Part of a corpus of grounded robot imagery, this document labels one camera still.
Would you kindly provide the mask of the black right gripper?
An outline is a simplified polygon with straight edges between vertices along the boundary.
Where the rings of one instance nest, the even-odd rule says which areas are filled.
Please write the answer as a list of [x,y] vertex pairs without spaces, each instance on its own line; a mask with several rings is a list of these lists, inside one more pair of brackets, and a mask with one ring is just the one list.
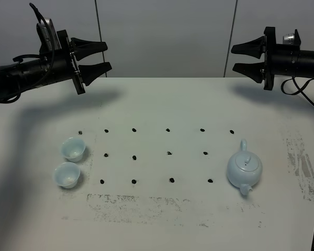
[[254,80],[256,83],[264,83],[265,90],[272,90],[274,76],[296,76],[296,65],[298,62],[300,46],[276,43],[275,28],[266,27],[264,36],[250,42],[236,44],[231,53],[248,55],[260,59],[264,52],[265,60],[261,63],[236,63],[232,70]]

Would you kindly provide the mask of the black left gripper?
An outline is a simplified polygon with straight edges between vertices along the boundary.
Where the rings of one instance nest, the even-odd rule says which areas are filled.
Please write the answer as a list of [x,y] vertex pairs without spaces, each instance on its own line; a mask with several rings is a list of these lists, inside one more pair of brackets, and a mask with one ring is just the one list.
[[83,94],[85,93],[83,83],[85,86],[89,86],[95,79],[112,70],[109,62],[94,65],[76,65],[75,58],[80,61],[92,54],[108,50],[105,42],[87,41],[78,38],[72,38],[70,41],[66,30],[60,30],[56,33],[61,49],[40,53],[41,68],[47,76],[42,80],[42,86],[71,79],[76,92]]

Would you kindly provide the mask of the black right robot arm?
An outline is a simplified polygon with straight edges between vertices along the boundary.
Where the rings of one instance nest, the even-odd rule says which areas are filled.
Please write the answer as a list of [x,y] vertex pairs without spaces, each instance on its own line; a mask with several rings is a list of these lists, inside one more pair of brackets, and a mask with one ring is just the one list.
[[266,27],[264,35],[232,47],[231,53],[251,56],[260,63],[236,63],[233,71],[243,74],[256,83],[264,82],[265,90],[272,90],[276,75],[314,79],[314,51],[301,50],[298,30],[285,36],[283,43],[276,42],[275,27]]

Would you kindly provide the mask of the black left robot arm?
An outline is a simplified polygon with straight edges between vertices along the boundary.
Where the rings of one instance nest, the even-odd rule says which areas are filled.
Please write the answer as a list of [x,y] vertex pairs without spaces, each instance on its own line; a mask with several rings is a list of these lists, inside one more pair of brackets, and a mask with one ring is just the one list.
[[109,62],[77,65],[77,61],[108,49],[105,42],[68,38],[65,30],[58,31],[60,48],[41,51],[24,62],[26,55],[16,57],[12,65],[0,66],[0,104],[11,104],[28,90],[72,80],[78,94],[85,92],[95,79],[112,69]]

